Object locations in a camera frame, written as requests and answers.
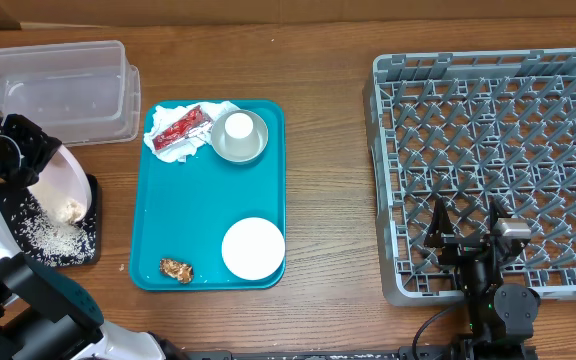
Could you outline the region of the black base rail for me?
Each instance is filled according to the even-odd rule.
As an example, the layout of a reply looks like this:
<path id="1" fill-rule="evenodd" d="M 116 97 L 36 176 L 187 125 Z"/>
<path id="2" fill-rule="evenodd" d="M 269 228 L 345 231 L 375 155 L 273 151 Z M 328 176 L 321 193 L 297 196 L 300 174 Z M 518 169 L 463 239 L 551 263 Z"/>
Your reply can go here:
<path id="1" fill-rule="evenodd" d="M 418 346 L 414 355 L 411 346 L 403 346 L 394 351 L 311 351 L 311 352 L 271 352 L 271 353 L 231 353 L 229 351 L 194 351 L 186 352 L 185 359 L 190 360 L 449 360 L 449 359 L 537 359 L 534 347 L 523 351 L 477 354 L 466 353 L 458 346 L 428 345 Z"/>

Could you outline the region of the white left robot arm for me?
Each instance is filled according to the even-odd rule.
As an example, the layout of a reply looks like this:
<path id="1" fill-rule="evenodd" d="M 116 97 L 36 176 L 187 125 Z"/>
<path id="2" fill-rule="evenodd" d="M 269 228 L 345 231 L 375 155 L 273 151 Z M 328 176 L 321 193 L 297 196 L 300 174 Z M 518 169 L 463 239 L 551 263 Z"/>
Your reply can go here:
<path id="1" fill-rule="evenodd" d="M 37 183 L 60 140 L 0 111 L 0 180 Z M 0 211 L 0 359 L 166 359 L 161 339 L 104 319 L 77 282 L 24 254 Z"/>

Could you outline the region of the white rice pile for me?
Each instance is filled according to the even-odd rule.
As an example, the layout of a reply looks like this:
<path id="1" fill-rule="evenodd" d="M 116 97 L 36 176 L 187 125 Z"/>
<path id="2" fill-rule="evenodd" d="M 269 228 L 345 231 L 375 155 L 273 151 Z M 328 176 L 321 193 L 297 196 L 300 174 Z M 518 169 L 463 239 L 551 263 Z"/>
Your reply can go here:
<path id="1" fill-rule="evenodd" d="M 96 256 L 94 225 L 51 220 L 37 200 L 28 195 L 10 216 L 13 238 L 27 255 L 50 267 L 91 262 Z"/>

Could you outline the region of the teal plastic tray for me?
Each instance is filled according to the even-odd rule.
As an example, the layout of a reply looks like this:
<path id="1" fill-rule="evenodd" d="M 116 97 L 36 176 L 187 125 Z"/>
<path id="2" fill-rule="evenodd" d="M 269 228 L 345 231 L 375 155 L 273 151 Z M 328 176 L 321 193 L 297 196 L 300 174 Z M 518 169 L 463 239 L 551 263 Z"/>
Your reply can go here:
<path id="1" fill-rule="evenodd" d="M 129 273 L 147 291 L 252 290 L 274 286 L 285 268 L 257 281 L 243 280 L 225 266 L 221 247 L 237 221 L 260 217 L 286 229 L 285 117 L 274 102 L 241 99 L 234 103 L 259 115 L 269 141 L 252 163 L 235 165 L 203 145 L 185 162 L 166 163 L 141 148 Z M 160 272 L 160 260 L 190 264 L 189 284 Z"/>

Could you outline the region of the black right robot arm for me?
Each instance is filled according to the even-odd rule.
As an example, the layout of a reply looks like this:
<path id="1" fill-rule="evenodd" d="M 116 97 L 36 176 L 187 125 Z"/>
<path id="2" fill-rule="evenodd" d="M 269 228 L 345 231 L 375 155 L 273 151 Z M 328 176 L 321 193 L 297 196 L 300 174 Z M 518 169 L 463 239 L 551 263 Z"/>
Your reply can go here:
<path id="1" fill-rule="evenodd" d="M 502 268 L 515 260 L 531 241 L 527 222 L 514 218 L 497 201 L 489 204 L 489 231 L 457 236 L 443 200 L 435 201 L 424 245 L 441 251 L 439 263 L 454 270 L 463 299 L 427 320 L 412 341 L 412 355 L 422 357 L 418 341 L 435 320 L 465 306 L 470 334 L 429 352 L 436 359 L 535 359 L 536 350 L 524 342 L 534 334 L 541 305 L 531 288 L 503 280 Z"/>

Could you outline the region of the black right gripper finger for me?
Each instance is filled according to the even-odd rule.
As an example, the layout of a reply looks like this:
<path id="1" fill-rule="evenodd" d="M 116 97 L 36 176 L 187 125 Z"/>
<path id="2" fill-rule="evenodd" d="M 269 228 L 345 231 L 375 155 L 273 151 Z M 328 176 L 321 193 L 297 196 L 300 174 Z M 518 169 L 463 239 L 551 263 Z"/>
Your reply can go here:
<path id="1" fill-rule="evenodd" d="M 424 245 L 441 248 L 453 239 L 453 227 L 443 199 L 435 201 L 431 223 L 427 229 Z"/>
<path id="2" fill-rule="evenodd" d="M 495 198 L 489 202 L 489 230 L 491 235 L 503 235 L 507 230 L 508 214 Z"/>

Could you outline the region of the grey metal bowl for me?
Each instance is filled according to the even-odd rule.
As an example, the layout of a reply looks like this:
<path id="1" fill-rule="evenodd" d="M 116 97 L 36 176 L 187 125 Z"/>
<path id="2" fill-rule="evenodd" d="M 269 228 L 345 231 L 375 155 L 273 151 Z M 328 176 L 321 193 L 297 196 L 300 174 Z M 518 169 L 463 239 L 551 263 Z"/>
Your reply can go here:
<path id="1" fill-rule="evenodd" d="M 256 113 L 234 110 L 215 121 L 211 144 L 224 160 L 235 164 L 255 161 L 268 143 L 268 127 Z"/>

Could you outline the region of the white napkin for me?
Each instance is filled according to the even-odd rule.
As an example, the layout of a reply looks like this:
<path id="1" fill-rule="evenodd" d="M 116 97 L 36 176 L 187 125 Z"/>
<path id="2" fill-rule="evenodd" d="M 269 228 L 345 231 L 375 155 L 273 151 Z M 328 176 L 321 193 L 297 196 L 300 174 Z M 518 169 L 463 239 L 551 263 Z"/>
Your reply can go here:
<path id="1" fill-rule="evenodd" d="M 176 122 L 195 106 L 200 106 L 213 119 L 213 123 L 197 137 L 182 140 L 162 151 L 155 151 L 153 145 L 154 137 Z M 198 102 L 186 106 L 179 105 L 174 108 L 165 108 L 161 105 L 157 105 L 152 116 L 153 125 L 150 130 L 144 134 L 143 142 L 151 152 L 163 162 L 185 162 L 186 158 L 194 156 L 200 147 L 211 143 L 211 130 L 215 121 L 226 113 L 234 110 L 239 110 L 239 107 L 230 101 L 220 103 Z"/>

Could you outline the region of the pink plate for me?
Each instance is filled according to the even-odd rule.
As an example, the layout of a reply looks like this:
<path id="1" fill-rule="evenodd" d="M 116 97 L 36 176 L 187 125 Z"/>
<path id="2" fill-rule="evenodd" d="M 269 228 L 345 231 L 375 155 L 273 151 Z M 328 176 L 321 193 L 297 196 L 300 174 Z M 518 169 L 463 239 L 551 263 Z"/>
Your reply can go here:
<path id="1" fill-rule="evenodd" d="M 39 174 L 39 181 L 28 189 L 48 217 L 59 223 L 81 221 L 92 204 L 87 176 L 65 146 L 58 148 Z"/>

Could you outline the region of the grey plastic dish rack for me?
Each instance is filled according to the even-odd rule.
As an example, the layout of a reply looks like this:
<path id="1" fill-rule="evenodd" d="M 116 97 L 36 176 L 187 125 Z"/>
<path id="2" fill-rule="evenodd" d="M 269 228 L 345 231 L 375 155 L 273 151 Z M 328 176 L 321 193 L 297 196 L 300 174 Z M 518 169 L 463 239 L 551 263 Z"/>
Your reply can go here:
<path id="1" fill-rule="evenodd" d="M 390 304 L 459 296 L 424 244 L 436 200 L 463 237 L 487 231 L 492 201 L 526 220 L 505 280 L 576 300 L 576 48 L 384 54 L 363 93 Z"/>

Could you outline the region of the clear plastic bin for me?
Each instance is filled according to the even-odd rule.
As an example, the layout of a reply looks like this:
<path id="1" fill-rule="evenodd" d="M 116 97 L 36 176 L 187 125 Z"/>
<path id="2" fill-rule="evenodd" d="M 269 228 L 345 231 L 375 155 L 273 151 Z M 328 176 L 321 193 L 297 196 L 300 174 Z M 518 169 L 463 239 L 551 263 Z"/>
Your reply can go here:
<path id="1" fill-rule="evenodd" d="M 1 48 L 0 110 L 67 146 L 131 141 L 139 132 L 139 71 L 116 40 Z"/>

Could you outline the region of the white paper cup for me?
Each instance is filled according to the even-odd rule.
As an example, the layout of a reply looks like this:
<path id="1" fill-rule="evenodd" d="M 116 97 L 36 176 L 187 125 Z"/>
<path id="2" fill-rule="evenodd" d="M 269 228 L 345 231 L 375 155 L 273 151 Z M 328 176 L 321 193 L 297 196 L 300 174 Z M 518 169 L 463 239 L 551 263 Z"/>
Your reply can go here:
<path id="1" fill-rule="evenodd" d="M 255 123 L 246 113 L 230 114 L 224 123 L 226 150 L 237 157 L 252 157 L 258 149 Z"/>

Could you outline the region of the brown food scrap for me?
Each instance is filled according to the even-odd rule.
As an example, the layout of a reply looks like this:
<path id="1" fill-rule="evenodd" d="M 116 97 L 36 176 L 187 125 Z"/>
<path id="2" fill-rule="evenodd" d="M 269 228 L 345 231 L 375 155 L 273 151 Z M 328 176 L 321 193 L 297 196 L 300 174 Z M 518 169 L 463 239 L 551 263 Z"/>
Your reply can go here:
<path id="1" fill-rule="evenodd" d="M 160 272 L 181 284 L 189 284 L 194 279 L 194 270 L 190 264 L 179 262 L 174 259 L 164 258 L 160 260 Z"/>

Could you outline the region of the black food waste tray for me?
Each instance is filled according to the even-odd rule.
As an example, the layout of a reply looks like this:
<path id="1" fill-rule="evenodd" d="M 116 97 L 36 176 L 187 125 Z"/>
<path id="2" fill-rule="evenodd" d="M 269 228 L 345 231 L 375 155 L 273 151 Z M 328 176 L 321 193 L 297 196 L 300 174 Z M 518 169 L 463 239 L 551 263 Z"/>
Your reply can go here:
<path id="1" fill-rule="evenodd" d="M 92 204 L 75 224 L 52 221 L 27 190 L 0 183 L 0 211 L 12 237 L 26 255 L 49 267 L 94 264 L 101 255 L 101 187 L 87 174 Z"/>

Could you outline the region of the red snack wrapper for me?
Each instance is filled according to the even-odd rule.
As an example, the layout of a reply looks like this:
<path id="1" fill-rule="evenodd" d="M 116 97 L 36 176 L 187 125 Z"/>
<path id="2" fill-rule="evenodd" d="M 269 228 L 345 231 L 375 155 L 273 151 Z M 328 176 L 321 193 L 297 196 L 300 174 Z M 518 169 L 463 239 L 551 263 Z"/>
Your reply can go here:
<path id="1" fill-rule="evenodd" d="M 213 119 L 195 106 L 153 139 L 155 151 L 162 151 L 182 140 L 197 137 L 213 123 Z"/>

